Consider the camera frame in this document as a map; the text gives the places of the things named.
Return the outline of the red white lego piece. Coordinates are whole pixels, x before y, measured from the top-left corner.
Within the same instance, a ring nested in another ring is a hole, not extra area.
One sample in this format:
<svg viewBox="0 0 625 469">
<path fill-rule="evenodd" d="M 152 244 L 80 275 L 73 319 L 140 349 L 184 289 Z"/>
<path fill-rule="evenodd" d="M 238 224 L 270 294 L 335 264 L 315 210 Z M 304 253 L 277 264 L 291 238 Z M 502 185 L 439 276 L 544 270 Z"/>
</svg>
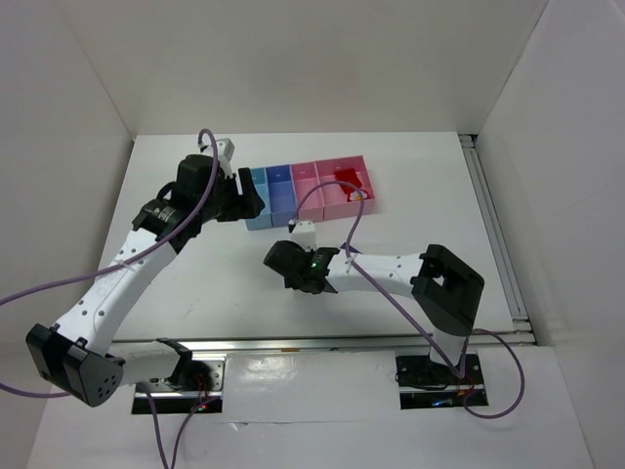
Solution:
<svg viewBox="0 0 625 469">
<path fill-rule="evenodd" d="M 367 198 L 368 198 L 368 192 L 364 189 L 353 190 L 347 195 L 348 202 L 366 200 Z"/>
</svg>

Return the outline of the red lego brick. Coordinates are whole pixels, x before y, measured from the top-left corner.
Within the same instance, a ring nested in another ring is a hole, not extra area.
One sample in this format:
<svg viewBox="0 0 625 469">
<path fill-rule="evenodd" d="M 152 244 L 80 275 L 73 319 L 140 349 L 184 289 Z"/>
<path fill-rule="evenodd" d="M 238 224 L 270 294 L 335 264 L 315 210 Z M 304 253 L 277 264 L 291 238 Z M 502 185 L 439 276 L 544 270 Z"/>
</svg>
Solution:
<svg viewBox="0 0 625 469">
<path fill-rule="evenodd" d="M 349 183 L 357 188 L 362 187 L 362 181 L 353 168 L 337 170 L 334 172 L 334 176 L 337 181 Z"/>
</svg>

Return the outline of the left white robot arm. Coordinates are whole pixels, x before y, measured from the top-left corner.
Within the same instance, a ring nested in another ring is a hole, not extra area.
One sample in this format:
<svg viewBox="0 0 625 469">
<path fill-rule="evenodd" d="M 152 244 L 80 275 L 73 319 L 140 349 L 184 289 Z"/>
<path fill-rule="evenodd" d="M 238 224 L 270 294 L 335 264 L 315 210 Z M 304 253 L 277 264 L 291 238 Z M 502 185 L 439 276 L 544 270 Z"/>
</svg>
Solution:
<svg viewBox="0 0 625 469">
<path fill-rule="evenodd" d="M 229 175 L 211 156 L 191 154 L 178 166 L 175 181 L 145 204 L 132 222 L 111 272 L 52 326 L 35 324 L 25 342 L 39 374 L 58 388 L 95 407 L 121 386 L 164 380 L 174 389 L 190 386 L 208 372 L 182 344 L 167 338 L 114 348 L 113 338 L 157 275 L 212 220 L 257 217 L 265 204 L 252 172 Z"/>
</svg>

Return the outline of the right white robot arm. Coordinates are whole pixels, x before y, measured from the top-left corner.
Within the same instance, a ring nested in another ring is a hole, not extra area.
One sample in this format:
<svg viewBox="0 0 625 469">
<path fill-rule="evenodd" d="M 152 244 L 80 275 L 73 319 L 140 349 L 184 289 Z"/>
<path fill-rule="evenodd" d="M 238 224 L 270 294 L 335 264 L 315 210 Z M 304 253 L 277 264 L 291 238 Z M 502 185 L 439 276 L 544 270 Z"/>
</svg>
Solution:
<svg viewBox="0 0 625 469">
<path fill-rule="evenodd" d="M 264 265 L 284 285 L 310 294 L 378 292 L 420 333 L 425 329 L 397 301 L 413 299 L 434 328 L 430 361 L 465 374 L 468 340 L 473 334 L 485 281 L 473 268 L 442 245 L 430 244 L 422 254 L 382 256 L 345 247 L 307 250 L 292 240 L 276 242 Z"/>
</svg>

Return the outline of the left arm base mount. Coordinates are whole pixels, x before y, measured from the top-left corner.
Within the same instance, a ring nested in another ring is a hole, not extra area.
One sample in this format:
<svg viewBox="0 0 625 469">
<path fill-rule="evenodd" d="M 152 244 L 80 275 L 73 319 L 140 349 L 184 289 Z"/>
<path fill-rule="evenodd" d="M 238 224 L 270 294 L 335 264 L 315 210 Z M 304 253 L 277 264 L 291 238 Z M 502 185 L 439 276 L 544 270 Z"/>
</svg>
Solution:
<svg viewBox="0 0 625 469">
<path fill-rule="evenodd" d="M 182 383 L 171 378 L 178 361 L 169 359 L 143 359 L 124 367 L 124 383 L 134 387 L 131 413 L 148 415 L 150 407 L 146 387 L 154 400 L 158 414 L 183 415 L 200 405 L 199 413 L 222 412 L 226 371 L 226 355 L 194 352 L 190 370 L 182 374 Z"/>
</svg>

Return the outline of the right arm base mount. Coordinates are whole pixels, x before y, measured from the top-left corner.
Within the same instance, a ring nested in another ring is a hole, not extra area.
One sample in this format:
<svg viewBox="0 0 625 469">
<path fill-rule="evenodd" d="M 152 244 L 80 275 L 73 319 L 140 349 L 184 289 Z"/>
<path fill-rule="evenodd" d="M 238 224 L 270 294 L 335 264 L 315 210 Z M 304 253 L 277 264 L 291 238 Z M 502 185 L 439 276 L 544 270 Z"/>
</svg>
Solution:
<svg viewBox="0 0 625 469">
<path fill-rule="evenodd" d="M 427 355 L 397 356 L 396 383 L 402 410 L 462 407 L 464 400 L 468 406 L 488 406 L 477 354 L 466 357 L 462 379 Z"/>
</svg>

